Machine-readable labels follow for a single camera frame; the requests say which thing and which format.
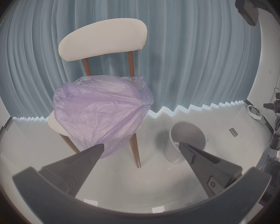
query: crumpled plastic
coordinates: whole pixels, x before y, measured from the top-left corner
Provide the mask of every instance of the crumpled plastic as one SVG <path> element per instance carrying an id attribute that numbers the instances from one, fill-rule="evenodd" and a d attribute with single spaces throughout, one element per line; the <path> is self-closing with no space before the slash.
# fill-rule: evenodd
<path id="1" fill-rule="evenodd" d="M 85 76 L 53 96 L 55 119 L 84 149 L 103 143 L 101 158 L 131 139 L 153 104 L 144 76 Z"/>

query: curtain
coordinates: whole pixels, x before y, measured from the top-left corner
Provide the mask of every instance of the curtain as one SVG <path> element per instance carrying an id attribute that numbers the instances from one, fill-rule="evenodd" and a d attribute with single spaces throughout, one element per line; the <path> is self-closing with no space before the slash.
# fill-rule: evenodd
<path id="1" fill-rule="evenodd" d="M 14 117 L 47 117 L 54 91 L 86 75 L 66 62 L 60 41 L 85 25 L 137 18 L 148 29 L 135 51 L 135 75 L 154 95 L 151 110 L 245 100 L 261 50 L 235 0 L 17 0 L 0 27 L 0 96 Z M 92 75 L 129 76 L 127 53 L 89 58 Z"/>

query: black machine with vent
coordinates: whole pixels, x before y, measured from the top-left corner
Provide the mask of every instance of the black machine with vent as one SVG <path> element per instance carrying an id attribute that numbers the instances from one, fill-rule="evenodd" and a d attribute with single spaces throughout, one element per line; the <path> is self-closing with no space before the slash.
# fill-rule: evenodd
<path id="1" fill-rule="evenodd" d="M 264 206 L 268 202 L 268 200 L 274 195 L 274 193 L 280 185 L 280 162 L 276 160 L 268 162 L 262 167 L 261 170 L 272 176 L 268 188 L 266 189 L 264 195 L 259 201 L 259 204 Z"/>

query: white cushioned backrest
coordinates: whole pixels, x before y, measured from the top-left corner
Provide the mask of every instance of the white cushioned backrest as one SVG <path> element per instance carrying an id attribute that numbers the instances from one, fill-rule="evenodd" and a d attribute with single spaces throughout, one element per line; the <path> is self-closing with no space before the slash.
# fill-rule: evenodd
<path id="1" fill-rule="evenodd" d="M 103 54 L 142 49 L 147 27 L 138 19 L 116 18 L 98 21 L 68 34 L 58 51 L 66 61 L 75 61 Z"/>
<path id="2" fill-rule="evenodd" d="M 70 136 L 64 128 L 57 122 L 55 119 L 54 111 L 49 115 L 48 117 L 48 125 L 51 127 L 52 130 L 54 130 L 57 133 L 60 133 L 64 136 Z"/>

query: ventilation grille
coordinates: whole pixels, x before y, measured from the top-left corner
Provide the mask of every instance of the ventilation grille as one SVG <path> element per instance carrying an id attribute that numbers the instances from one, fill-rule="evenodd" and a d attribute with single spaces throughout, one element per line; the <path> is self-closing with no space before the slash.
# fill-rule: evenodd
<path id="1" fill-rule="evenodd" d="M 279 170 L 280 170 L 279 165 L 272 166 L 272 168 L 270 170 L 270 175 L 272 175 L 270 185 L 272 185 L 274 187 L 276 187 L 276 180 L 277 180 L 277 177 L 278 177 Z"/>

